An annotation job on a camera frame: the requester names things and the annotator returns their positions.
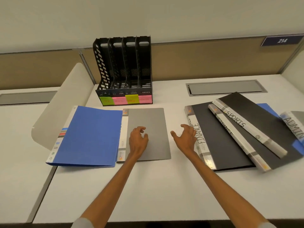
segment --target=black magazine file holder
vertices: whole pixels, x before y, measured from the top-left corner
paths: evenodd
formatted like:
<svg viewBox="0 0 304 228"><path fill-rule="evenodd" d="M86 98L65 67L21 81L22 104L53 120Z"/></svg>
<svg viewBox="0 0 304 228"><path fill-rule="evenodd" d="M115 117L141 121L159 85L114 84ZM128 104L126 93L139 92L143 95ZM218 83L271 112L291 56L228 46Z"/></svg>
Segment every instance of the black magazine file holder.
<svg viewBox="0 0 304 228"><path fill-rule="evenodd" d="M150 36L97 38L93 51L101 76L98 97L152 96Z"/></svg>

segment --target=green sticky note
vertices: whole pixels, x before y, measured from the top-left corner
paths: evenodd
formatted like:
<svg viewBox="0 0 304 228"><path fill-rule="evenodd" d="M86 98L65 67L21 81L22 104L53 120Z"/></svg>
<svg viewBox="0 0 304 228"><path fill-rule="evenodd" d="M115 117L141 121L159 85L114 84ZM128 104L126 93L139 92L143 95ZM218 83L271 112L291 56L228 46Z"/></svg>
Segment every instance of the green sticky note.
<svg viewBox="0 0 304 228"><path fill-rule="evenodd" d="M128 104L139 104L138 94L126 95Z"/></svg>
<svg viewBox="0 0 304 228"><path fill-rule="evenodd" d="M114 105L112 97L99 97L102 105Z"/></svg>

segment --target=file organizer rack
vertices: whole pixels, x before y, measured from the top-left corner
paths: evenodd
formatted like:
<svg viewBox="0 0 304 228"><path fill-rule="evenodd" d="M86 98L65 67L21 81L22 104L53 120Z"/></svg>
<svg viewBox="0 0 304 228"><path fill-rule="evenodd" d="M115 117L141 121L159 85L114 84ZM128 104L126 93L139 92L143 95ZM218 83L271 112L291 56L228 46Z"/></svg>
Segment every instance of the file organizer rack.
<svg viewBox="0 0 304 228"><path fill-rule="evenodd" d="M153 103L150 36L97 38L93 51L103 106Z"/></svg>

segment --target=desk surface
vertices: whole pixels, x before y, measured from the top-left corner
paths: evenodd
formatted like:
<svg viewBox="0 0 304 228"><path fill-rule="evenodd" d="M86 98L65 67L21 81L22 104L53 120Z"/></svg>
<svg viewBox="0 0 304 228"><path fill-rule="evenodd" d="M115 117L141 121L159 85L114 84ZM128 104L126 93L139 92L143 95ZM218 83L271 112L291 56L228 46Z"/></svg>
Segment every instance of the desk surface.
<svg viewBox="0 0 304 228"><path fill-rule="evenodd" d="M170 131L181 134L187 123L184 106L213 101L222 95L189 97L185 83L257 79L268 93L245 94L255 103L268 103L276 112L304 111L304 95L281 75L209 78L153 82L152 105L165 111L170 142L170 160L137 162L109 222L228 219L193 165L176 147ZM102 107L95 91L86 106ZM121 164L114 168L58 167L34 223L73 222L77 219ZM304 158L262 174L256 168L217 174L266 218L304 218Z"/></svg>
<svg viewBox="0 0 304 228"><path fill-rule="evenodd" d="M0 94L58 88L1 90ZM0 223L31 222L55 172L50 151L33 141L32 126L47 104L0 106Z"/></svg>

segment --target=sleeve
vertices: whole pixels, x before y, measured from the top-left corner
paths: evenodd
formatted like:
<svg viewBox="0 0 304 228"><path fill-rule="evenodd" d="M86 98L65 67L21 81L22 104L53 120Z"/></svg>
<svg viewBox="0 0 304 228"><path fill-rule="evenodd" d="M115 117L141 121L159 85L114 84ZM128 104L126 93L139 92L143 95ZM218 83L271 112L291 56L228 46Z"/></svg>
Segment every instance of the sleeve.
<svg viewBox="0 0 304 228"><path fill-rule="evenodd" d="M90 220L86 218L78 218L72 224L71 228L94 228Z"/></svg>
<svg viewBox="0 0 304 228"><path fill-rule="evenodd" d="M258 228L276 228L273 224L269 223L269 222L265 222L261 225L259 225Z"/></svg>

